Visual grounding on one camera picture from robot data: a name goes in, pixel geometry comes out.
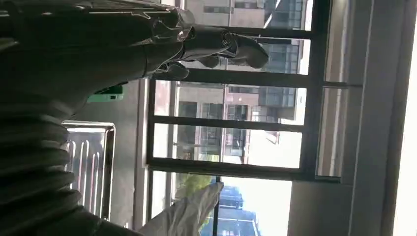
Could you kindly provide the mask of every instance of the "window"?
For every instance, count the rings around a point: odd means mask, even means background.
[[[308,0],[237,0],[237,1],[217,1],[209,0],[184,0],[185,8],[190,10],[195,17],[196,23],[201,25],[222,26],[222,27],[245,27],[255,29],[291,29],[291,30],[310,30],[310,22],[303,19],[303,24],[297,27],[290,23],[295,20],[295,15],[290,13],[297,12],[299,16],[308,14],[311,18],[311,12],[302,8]],[[219,16],[219,13],[230,16]],[[264,36],[254,30],[251,36]]]
[[[327,142],[322,135],[328,131],[322,129],[328,124],[322,116],[332,117],[337,107],[343,109],[337,105],[342,92],[335,91],[350,92],[346,83],[325,80],[330,2],[315,1],[312,11],[303,9],[312,6],[307,0],[282,0],[278,7],[277,1],[265,1],[264,12],[254,10],[243,17],[199,14],[201,5],[185,2],[197,23],[214,25],[216,21],[217,26],[253,37],[270,59],[256,70],[233,65],[230,60],[216,69],[194,65],[189,68],[190,76],[181,81],[154,76],[149,101],[161,97],[155,92],[158,83],[169,81],[172,87],[168,114],[156,113],[149,103],[147,164],[153,172],[171,176],[172,184],[167,184],[171,190],[183,186],[185,180],[180,180],[184,177],[179,173],[202,176],[189,180],[199,187],[225,183],[219,204],[200,229],[202,236],[286,235],[291,181],[338,184],[342,179],[338,171],[341,158],[335,161],[321,156],[335,146],[320,147]],[[236,2],[235,13],[238,9],[249,12],[252,6]],[[315,15],[306,15],[307,10]],[[220,8],[210,11],[223,12]],[[304,23],[301,27],[306,18],[317,22],[312,31],[307,31]],[[335,109],[325,113],[326,108]],[[163,144],[154,138],[155,127],[161,124],[172,130],[171,142]],[[156,150],[162,146],[168,147],[170,154],[157,156]],[[169,206],[176,197],[174,193],[159,199],[168,199]],[[284,220],[272,221],[271,212],[280,214],[274,219]]]
[[[233,14],[234,8],[228,6],[204,6],[205,13],[224,13],[224,14]]]
[[[235,2],[235,8],[261,9],[256,2]]]
[[[258,94],[259,88],[233,86],[229,87],[229,92]]]

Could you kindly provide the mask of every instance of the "window frame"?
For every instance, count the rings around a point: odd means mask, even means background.
[[[331,0],[316,0],[313,3],[313,16],[311,31],[292,29],[256,29],[242,27],[222,27],[232,32],[252,37],[264,37],[269,41],[307,39],[311,41],[309,74],[284,74],[269,72],[248,72],[228,70],[207,70],[190,68],[189,76],[182,82],[233,84],[246,86],[265,86],[283,88],[306,88],[306,109],[304,125],[288,125],[280,123],[237,121],[224,119],[184,118],[172,116],[156,116],[155,90],[156,80],[176,81],[164,75],[154,75],[149,81],[149,107],[147,128],[147,156],[146,163],[149,171],[149,188],[152,192],[152,172],[165,171],[168,173],[198,173],[201,175],[265,178],[289,181],[310,181],[340,183],[340,177],[316,176],[317,158],[320,140],[321,112],[323,88],[348,89],[353,85],[345,82],[329,82],[325,80],[326,58],[328,46],[328,28],[331,9]],[[253,165],[240,165],[222,162],[208,162],[196,160],[181,160],[153,156],[154,125],[157,123],[174,125],[208,126],[235,129],[289,131],[303,134],[301,141],[300,165],[298,169],[282,167],[266,167]],[[148,197],[148,209],[152,206],[151,197]],[[213,233],[217,231],[218,218],[217,205],[214,209]]]

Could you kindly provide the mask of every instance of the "green object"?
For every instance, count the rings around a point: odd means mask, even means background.
[[[115,101],[121,101],[123,97],[124,97],[123,86],[115,85],[110,88],[106,88],[101,91],[98,91],[95,94],[91,95],[88,98],[87,103],[115,102]]]

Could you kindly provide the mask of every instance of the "building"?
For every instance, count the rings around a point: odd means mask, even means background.
[[[186,0],[197,24],[248,28],[304,29],[306,0]],[[259,71],[299,73],[302,40],[258,38],[269,54],[268,64]],[[198,62],[186,63],[204,68]],[[222,60],[217,69],[254,71],[249,66]],[[280,122],[296,116],[296,88],[234,86],[219,84],[179,84],[180,117]],[[274,142],[279,134],[271,132]],[[229,157],[226,162],[248,163],[245,153],[250,130],[215,127],[178,127],[178,158],[210,160]]]

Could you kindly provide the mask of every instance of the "plastic bag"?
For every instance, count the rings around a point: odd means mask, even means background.
[[[199,229],[219,201],[223,183],[214,183],[182,198],[147,222],[144,236],[199,236]]]

